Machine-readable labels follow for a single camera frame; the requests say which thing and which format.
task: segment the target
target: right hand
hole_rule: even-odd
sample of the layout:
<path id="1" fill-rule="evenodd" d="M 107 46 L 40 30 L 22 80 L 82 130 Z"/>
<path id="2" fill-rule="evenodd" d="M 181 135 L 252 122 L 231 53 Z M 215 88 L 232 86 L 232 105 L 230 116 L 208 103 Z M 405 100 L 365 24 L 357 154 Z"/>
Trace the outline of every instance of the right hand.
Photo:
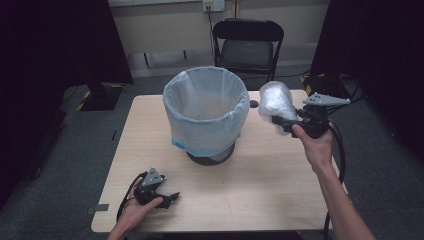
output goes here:
<path id="1" fill-rule="evenodd" d="M 327 130 L 319 138 L 312 139 L 301 126 L 293 125 L 292 128 L 296 136 L 303 143 L 306 158 L 312 165 L 312 170 L 316 174 L 324 173 L 330 169 L 334 170 L 332 165 L 334 136 L 331 131 Z"/>

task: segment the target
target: chair backrest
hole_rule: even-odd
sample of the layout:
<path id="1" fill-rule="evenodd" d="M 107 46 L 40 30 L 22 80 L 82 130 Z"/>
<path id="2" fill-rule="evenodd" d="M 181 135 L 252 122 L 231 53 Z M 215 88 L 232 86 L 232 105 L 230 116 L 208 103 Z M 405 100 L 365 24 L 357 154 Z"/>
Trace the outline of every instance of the chair backrest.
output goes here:
<path id="1" fill-rule="evenodd" d="M 284 30 L 270 20 L 228 18 L 215 24 L 214 38 L 248 41 L 283 41 Z"/>

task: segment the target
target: trash can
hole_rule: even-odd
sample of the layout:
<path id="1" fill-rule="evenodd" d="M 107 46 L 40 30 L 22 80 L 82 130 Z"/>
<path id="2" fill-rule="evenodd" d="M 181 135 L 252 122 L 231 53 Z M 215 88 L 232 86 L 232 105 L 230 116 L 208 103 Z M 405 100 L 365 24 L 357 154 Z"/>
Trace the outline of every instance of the trash can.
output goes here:
<path id="1" fill-rule="evenodd" d="M 172 144 L 202 165 L 231 156 L 250 106 L 243 81 L 217 67 L 181 72 L 165 86 L 163 102 Z"/>

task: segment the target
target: hand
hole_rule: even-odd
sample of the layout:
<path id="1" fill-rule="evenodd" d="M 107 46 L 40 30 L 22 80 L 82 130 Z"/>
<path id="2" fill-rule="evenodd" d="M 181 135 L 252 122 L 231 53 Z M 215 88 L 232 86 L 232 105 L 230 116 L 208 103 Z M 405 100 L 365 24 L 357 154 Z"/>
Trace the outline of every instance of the hand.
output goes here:
<path id="1" fill-rule="evenodd" d="M 122 210 L 122 214 L 119 217 L 118 222 L 109 234 L 108 239 L 124 239 L 125 235 L 137 227 L 150 210 L 162 203 L 163 198 L 161 197 L 153 199 L 146 205 L 140 205 L 137 202 L 134 198 L 134 189 L 141 180 L 142 179 L 140 178 L 135 182 L 133 188 L 128 194 L 129 200 Z"/>
<path id="2" fill-rule="evenodd" d="M 334 136 L 331 131 L 327 130 L 321 137 L 312 139 L 306 134 L 301 126 L 293 125 L 292 128 L 296 136 L 303 143 L 306 158 L 312 165 L 312 170 L 316 174 L 321 174 L 329 169 L 334 170 L 332 165 Z"/>

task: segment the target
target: wooden table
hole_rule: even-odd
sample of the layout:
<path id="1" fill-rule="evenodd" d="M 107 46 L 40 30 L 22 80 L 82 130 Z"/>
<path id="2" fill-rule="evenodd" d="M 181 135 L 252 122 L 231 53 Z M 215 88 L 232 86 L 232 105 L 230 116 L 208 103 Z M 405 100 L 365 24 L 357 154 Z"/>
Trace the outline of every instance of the wooden table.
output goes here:
<path id="1" fill-rule="evenodd" d="M 296 108 L 307 97 L 291 91 Z M 259 92 L 250 92 L 259 102 Z M 92 230 L 110 232 L 133 179 L 156 167 L 166 181 L 158 193 L 181 192 L 169 209 L 154 209 L 137 231 L 268 231 L 322 229 L 327 212 L 316 175 L 299 139 L 281 136 L 249 110 L 231 158 L 202 166 L 171 145 L 161 95 L 134 99 L 99 204 Z"/>

